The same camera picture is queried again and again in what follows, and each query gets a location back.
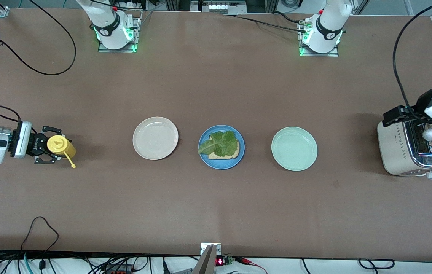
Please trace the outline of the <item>pale green plate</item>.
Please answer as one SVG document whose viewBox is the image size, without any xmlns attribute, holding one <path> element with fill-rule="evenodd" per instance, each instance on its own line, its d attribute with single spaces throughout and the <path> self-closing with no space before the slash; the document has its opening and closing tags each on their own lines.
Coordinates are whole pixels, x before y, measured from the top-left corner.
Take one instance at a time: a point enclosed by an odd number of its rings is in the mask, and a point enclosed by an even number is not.
<svg viewBox="0 0 432 274">
<path fill-rule="evenodd" d="M 299 172 L 315 163 L 318 146 L 308 131 L 300 127 L 285 127 L 274 135 L 271 152 L 282 168 Z"/>
</svg>

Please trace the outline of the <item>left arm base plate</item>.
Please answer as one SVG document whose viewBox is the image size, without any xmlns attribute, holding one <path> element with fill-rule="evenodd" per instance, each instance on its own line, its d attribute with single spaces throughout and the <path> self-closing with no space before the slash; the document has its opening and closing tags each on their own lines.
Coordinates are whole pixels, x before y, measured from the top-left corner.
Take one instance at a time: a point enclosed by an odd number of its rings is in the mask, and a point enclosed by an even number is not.
<svg viewBox="0 0 432 274">
<path fill-rule="evenodd" d="M 343 30 L 321 32 L 316 27 L 316 21 L 312 17 L 300 20 L 296 23 L 298 30 L 299 55 L 305 57 L 338 57 L 338 44 L 343 35 Z"/>
</svg>

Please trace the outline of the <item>yellow squeeze bottle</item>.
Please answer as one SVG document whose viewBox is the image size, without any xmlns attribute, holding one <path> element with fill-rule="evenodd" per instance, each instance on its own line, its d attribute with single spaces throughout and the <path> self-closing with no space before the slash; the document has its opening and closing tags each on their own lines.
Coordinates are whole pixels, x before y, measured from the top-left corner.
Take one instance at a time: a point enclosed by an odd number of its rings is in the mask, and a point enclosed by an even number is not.
<svg viewBox="0 0 432 274">
<path fill-rule="evenodd" d="M 63 135 L 54 135 L 49 137 L 47 141 L 47 148 L 56 156 L 64 156 L 71 164 L 72 168 L 76 168 L 75 163 L 73 163 L 72 158 L 76 155 L 75 146 Z"/>
</svg>

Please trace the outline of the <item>small metal bracket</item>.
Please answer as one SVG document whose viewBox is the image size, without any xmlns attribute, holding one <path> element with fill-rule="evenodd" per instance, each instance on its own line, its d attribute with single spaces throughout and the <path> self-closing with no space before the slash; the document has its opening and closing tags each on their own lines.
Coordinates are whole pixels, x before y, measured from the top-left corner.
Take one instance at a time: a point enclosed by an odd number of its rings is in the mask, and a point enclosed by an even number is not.
<svg viewBox="0 0 432 274">
<path fill-rule="evenodd" d="M 217 255 L 218 256 L 222 255 L 222 245 L 221 245 L 221 243 L 212 243 L 212 242 L 202 242 L 200 244 L 200 255 L 202 255 L 204 253 L 205 249 L 209 245 L 215 245 L 216 246 L 216 250 L 217 250 Z"/>
</svg>

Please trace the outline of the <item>beige plate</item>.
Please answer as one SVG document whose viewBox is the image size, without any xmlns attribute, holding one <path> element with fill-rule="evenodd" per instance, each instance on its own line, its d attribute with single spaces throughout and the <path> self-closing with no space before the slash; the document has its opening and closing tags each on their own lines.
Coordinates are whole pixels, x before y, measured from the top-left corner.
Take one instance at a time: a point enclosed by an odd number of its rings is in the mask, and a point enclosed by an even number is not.
<svg viewBox="0 0 432 274">
<path fill-rule="evenodd" d="M 161 160 L 177 147 L 178 129 L 169 119 L 151 117 L 143 120 L 134 130 L 133 147 L 139 156 L 147 160 Z"/>
</svg>

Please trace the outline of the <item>beige chrome toaster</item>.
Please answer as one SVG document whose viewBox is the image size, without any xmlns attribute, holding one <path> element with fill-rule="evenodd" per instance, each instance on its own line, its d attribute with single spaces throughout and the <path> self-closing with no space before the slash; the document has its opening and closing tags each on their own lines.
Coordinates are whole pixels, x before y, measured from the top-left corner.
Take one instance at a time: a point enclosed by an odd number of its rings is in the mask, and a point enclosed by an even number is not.
<svg viewBox="0 0 432 274">
<path fill-rule="evenodd" d="M 389 174 L 432 179 L 432 147 L 422 137 L 427 128 L 432 128 L 432 122 L 414 120 L 386 128 L 383 121 L 378 124 L 381 158 Z"/>
</svg>

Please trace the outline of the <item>blue plate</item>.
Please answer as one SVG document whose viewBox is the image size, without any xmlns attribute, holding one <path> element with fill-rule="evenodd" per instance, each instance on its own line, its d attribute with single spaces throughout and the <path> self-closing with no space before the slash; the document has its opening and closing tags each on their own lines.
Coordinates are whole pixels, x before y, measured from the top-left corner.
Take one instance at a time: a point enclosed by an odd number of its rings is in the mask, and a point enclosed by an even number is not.
<svg viewBox="0 0 432 274">
<path fill-rule="evenodd" d="M 231 126 L 212 126 L 200 137 L 198 154 L 206 165 L 214 169 L 230 169 L 242 160 L 245 141 L 241 133 Z"/>
</svg>

